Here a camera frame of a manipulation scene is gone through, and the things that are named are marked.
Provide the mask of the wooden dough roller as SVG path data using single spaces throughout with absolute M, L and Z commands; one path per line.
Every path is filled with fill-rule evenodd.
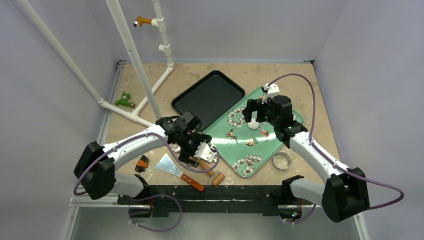
M 207 170 L 210 167 L 204 160 L 200 160 L 194 157 L 189 157 L 189 159 L 197 162 L 203 170 Z M 225 179 L 225 175 L 221 170 L 210 170 L 207 172 L 207 174 L 210 176 L 208 182 L 215 187 L 220 185 L 221 182 Z

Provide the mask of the green floral tray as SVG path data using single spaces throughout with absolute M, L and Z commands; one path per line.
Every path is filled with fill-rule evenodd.
M 251 129 L 242 114 L 249 99 L 263 96 L 262 90 L 256 88 L 203 131 L 212 137 L 211 143 L 217 147 L 220 159 L 243 178 L 254 175 L 283 147 L 272 125 L 262 122 Z

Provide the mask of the white dough ball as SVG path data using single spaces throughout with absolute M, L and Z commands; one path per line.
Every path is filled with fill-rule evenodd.
M 252 119 L 250 122 L 247 123 L 247 126 L 252 130 L 258 129 L 259 125 L 260 124 L 255 119 Z

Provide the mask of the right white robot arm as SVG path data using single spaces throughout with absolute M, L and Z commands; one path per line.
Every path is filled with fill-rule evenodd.
M 318 184 L 301 175 L 283 180 L 280 196 L 284 202 L 292 204 L 303 199 L 319 205 L 335 223 L 370 209 L 365 173 L 328 156 L 314 141 L 312 132 L 294 119 L 289 97 L 277 95 L 266 101 L 249 99 L 242 114 L 250 122 L 253 113 L 257 122 L 269 123 L 276 138 L 302 157 L 323 181 Z

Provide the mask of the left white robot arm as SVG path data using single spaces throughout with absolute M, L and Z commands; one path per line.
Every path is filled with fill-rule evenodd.
M 138 174 L 121 174 L 118 170 L 145 153 L 171 144 L 180 147 L 174 159 L 183 167 L 197 167 L 195 159 L 211 163 L 218 156 L 212 137 L 198 133 L 200 119 L 187 111 L 182 116 L 161 117 L 145 130 L 105 145 L 93 141 L 83 150 L 73 173 L 77 178 L 73 194 L 87 194 L 98 200 L 108 194 L 130 197 L 138 205 L 149 199 L 147 182 Z

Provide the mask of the black plastic tray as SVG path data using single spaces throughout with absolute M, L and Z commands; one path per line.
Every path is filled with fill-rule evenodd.
M 245 90 L 219 70 L 213 70 L 180 93 L 171 107 L 180 115 L 189 111 L 200 119 L 203 131 L 242 100 Z

